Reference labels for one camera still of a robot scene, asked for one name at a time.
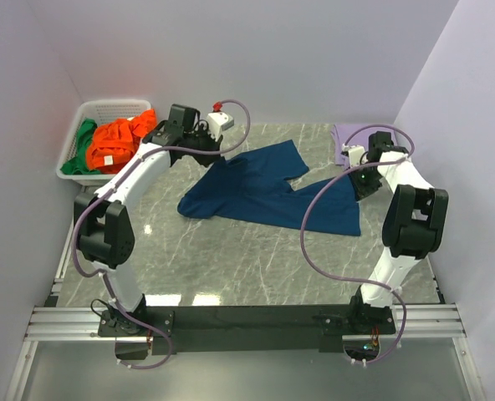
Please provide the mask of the blue t shirt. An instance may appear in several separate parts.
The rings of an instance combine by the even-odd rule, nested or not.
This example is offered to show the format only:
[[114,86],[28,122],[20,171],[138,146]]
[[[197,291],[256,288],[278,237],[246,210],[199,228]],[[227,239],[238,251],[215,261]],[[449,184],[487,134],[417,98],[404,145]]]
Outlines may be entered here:
[[[193,219],[220,216],[298,230],[304,213],[329,182],[300,189],[290,181],[309,172],[294,142],[221,158],[181,198],[177,212]],[[348,178],[332,185],[312,209],[306,229],[326,234],[360,236],[360,208]]]

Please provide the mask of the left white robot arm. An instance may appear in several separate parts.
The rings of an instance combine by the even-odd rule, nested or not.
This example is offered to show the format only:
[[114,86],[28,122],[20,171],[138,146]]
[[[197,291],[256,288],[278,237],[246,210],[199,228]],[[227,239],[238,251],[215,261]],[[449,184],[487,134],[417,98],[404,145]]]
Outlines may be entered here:
[[234,125],[222,106],[214,104],[202,117],[197,109],[174,104],[162,121],[150,109],[114,123],[113,128],[136,141],[137,149],[109,182],[74,201],[74,267],[82,277],[101,278],[109,297],[106,320],[117,323],[127,335],[138,335],[150,324],[145,295],[129,263],[135,247],[129,208],[183,156],[205,167],[219,159],[223,134]]

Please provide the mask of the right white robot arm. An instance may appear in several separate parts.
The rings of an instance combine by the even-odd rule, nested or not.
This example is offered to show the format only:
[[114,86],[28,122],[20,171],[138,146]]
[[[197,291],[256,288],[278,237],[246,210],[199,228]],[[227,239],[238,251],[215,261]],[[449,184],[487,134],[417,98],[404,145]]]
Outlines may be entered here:
[[390,307],[410,270],[441,245],[449,195],[428,183],[411,161],[407,148],[392,134],[377,131],[368,146],[341,146],[349,159],[350,180],[359,201],[385,182],[392,193],[382,226],[383,251],[367,283],[350,300],[347,323],[357,333],[372,328],[390,331]]

